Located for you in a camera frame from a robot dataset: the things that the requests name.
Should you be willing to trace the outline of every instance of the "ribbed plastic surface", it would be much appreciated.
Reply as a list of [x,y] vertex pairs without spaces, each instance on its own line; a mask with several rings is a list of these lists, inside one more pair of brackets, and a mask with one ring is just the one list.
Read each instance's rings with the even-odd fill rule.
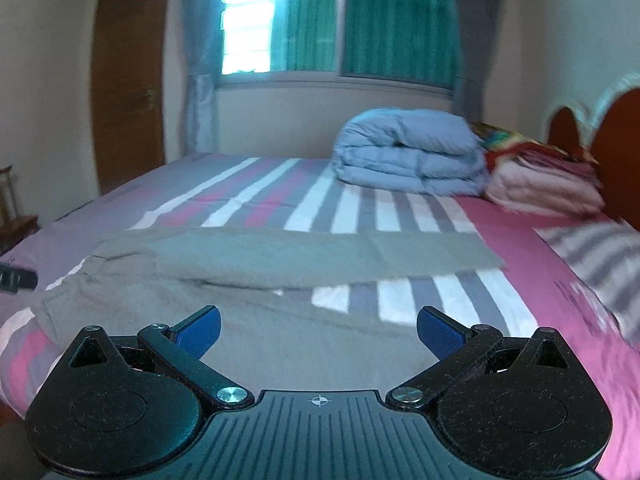
[[[50,474],[47,480],[62,478]],[[374,392],[266,392],[215,416],[188,452],[139,480],[489,480],[440,444],[427,421]],[[574,480],[596,480],[587,472]]]

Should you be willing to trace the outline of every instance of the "wooden door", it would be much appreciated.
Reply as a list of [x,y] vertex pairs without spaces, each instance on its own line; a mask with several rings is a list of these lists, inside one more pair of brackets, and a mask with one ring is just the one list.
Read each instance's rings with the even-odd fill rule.
[[99,0],[92,121],[100,192],[164,164],[162,48],[167,0]]

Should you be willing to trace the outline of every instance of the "crosshair symbol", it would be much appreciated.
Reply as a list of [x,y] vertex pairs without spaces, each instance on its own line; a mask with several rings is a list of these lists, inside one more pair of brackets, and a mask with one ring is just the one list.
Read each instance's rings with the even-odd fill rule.
[[311,399],[309,402],[314,403],[316,406],[324,406],[326,403],[331,401],[326,397],[323,397],[322,395],[318,395],[317,397]]

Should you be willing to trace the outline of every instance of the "white wall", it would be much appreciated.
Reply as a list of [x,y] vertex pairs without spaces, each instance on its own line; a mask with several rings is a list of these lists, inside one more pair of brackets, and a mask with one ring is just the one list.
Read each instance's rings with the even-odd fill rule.
[[593,114],[610,86],[640,73],[640,0],[520,0],[520,11],[524,134],[544,139],[564,102]]
[[494,66],[484,89],[484,122],[518,129],[522,71],[519,0],[502,0]]
[[94,0],[0,0],[0,166],[43,223],[97,195],[88,113]]
[[331,155],[335,136],[370,108],[449,110],[445,95],[344,86],[243,88],[218,91],[220,151],[256,156]]

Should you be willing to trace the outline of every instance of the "folded blue comforter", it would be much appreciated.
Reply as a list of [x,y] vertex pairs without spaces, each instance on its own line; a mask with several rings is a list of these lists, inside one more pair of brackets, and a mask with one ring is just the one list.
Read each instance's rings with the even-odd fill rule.
[[337,177],[358,186],[434,195],[480,195],[488,175],[465,120],[437,110],[369,110],[335,141]]

